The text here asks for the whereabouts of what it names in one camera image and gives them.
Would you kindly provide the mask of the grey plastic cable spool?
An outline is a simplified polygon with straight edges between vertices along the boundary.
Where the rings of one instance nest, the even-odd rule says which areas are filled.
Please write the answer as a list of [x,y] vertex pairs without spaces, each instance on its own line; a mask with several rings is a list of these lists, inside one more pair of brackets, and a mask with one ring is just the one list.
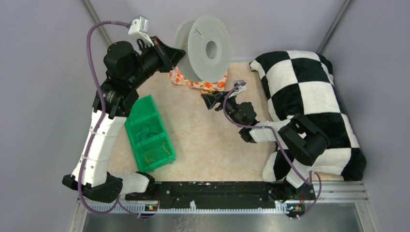
[[227,73],[232,59],[230,34],[214,15],[203,15],[182,23],[174,47],[186,52],[177,67],[193,82],[214,83]]

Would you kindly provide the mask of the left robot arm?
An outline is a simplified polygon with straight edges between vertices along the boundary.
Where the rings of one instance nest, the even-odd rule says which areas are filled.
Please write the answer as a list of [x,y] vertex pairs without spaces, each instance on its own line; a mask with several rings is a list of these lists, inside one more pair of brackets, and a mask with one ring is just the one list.
[[155,194],[153,180],[147,174],[113,176],[107,170],[119,130],[138,100],[137,89],[156,72],[172,71],[186,55],[156,36],[152,41],[148,45],[137,40],[138,51],[130,42],[119,41],[111,44],[104,56],[106,79],[98,86],[92,104],[85,147],[75,169],[62,179],[63,185],[90,200],[112,203],[129,193],[149,200]]

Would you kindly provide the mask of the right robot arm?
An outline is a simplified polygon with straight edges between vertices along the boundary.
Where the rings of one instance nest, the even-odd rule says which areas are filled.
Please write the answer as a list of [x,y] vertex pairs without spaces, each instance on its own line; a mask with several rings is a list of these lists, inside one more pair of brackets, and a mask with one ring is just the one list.
[[311,167],[330,145],[328,136],[303,114],[280,122],[261,123],[251,102],[237,103],[235,95],[227,91],[202,93],[201,97],[209,110],[223,111],[241,128],[239,134],[245,142],[277,143],[277,155],[284,157],[291,167],[285,173],[283,192],[287,198],[297,199],[303,193],[303,185],[309,182]]

